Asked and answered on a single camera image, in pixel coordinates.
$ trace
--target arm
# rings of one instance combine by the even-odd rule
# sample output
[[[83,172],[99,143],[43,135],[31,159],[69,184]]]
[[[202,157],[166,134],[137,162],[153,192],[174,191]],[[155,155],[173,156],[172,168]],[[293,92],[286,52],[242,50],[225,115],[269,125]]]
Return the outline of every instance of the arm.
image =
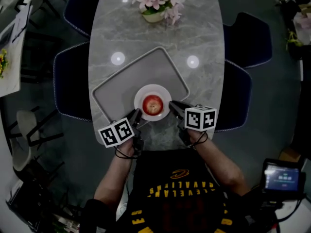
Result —
[[[193,130],[188,130],[188,133],[192,143],[201,135],[201,132]],[[240,168],[225,156],[211,140],[208,139],[206,142],[196,145],[195,148],[223,186],[241,196],[250,191]]]
[[[132,156],[134,149],[132,147],[133,139],[124,142],[119,149]],[[131,159],[121,159],[115,156],[112,159],[110,167],[96,189],[94,199],[100,200],[115,213],[120,203],[126,177],[131,169]]]

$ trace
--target potted plant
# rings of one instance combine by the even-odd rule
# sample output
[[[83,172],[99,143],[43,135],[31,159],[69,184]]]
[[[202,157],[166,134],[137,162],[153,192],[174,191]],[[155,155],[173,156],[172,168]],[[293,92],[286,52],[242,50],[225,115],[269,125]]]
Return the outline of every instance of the potted plant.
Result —
[[[183,8],[185,0],[133,0],[140,2],[139,8],[142,16],[148,22],[159,22],[163,19],[169,19],[172,25],[180,18],[179,9]]]
[[[8,66],[8,61],[5,58],[7,51],[5,49],[2,49],[2,54],[0,54],[0,78],[3,79],[3,72]]]

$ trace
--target logo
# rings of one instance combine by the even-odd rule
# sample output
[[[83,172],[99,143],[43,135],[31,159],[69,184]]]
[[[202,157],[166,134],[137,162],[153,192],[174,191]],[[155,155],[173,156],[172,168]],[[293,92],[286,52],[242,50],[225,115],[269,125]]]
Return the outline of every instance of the logo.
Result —
[[[171,176],[171,179],[179,179],[182,177],[185,177],[189,174],[189,170],[188,169],[178,169],[176,171],[173,172],[174,175]]]

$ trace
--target person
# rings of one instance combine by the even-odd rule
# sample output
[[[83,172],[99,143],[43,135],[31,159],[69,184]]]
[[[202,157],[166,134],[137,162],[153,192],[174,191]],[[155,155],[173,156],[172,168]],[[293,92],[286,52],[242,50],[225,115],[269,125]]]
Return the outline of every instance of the person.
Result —
[[[201,136],[193,130],[188,133],[192,143]],[[132,156],[132,144],[130,139],[119,149]],[[244,232],[247,223],[239,199],[250,189],[240,168],[207,134],[195,149],[143,151],[127,209],[116,222],[131,164],[132,159],[113,158],[94,199],[86,203],[80,233]]]

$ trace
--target navy chair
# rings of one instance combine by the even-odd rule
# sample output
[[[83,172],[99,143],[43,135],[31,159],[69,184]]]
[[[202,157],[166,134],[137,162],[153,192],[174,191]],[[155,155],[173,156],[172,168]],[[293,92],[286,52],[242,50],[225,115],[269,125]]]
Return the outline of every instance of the navy chair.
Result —
[[[68,0],[64,19],[78,33],[90,38],[99,0]]]
[[[239,13],[232,26],[224,25],[225,58],[242,68],[260,66],[272,58],[269,25],[260,19]]]
[[[88,95],[89,42],[68,48],[54,59],[54,97],[59,113],[91,122]]]
[[[251,90],[251,76],[243,68],[226,60],[223,95],[215,132],[234,130],[245,124]]]

